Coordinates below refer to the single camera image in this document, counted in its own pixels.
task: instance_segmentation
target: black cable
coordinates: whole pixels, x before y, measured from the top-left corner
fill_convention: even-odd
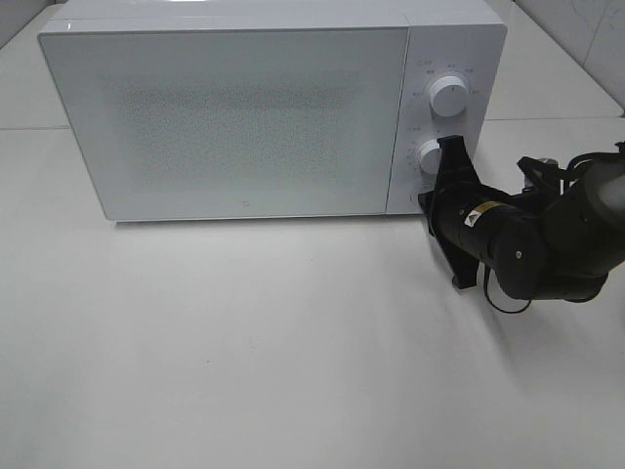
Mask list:
[[[497,305],[495,305],[490,299],[490,295],[488,294],[489,281],[490,281],[490,268],[484,265],[484,282],[483,282],[484,296],[486,297],[486,301],[488,302],[488,304],[492,306],[495,310],[499,311],[500,313],[506,313],[507,315],[517,315],[518,313],[522,313],[523,311],[525,311],[527,308],[529,308],[529,305],[531,305],[531,300],[529,300],[527,304],[523,306],[520,310],[516,310],[516,311],[502,310]]]

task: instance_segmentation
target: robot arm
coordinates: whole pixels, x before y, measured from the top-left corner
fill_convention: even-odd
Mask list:
[[[510,195],[483,185],[462,137],[438,140],[435,188],[419,196],[430,233],[458,288],[476,286],[479,262],[512,298],[584,302],[625,260],[625,143],[566,169],[524,157],[526,186]]]

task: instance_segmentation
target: power knob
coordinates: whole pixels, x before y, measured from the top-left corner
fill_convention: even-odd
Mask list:
[[[430,106],[442,117],[451,117],[467,107],[469,89],[460,76],[444,75],[430,85]]]
[[[428,174],[436,174],[440,165],[440,146],[436,140],[428,140],[415,152],[416,163]]]

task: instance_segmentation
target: white microwave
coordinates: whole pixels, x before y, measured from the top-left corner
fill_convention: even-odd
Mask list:
[[[420,213],[476,148],[481,0],[69,0],[39,34],[114,221]]]

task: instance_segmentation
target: table surface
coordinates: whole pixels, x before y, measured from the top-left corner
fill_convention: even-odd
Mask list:
[[[0,467],[622,467],[625,269],[506,316],[422,217],[111,224],[28,31],[0,50],[2,100],[41,85],[0,112]],[[612,150],[601,96],[486,121],[483,181]]]

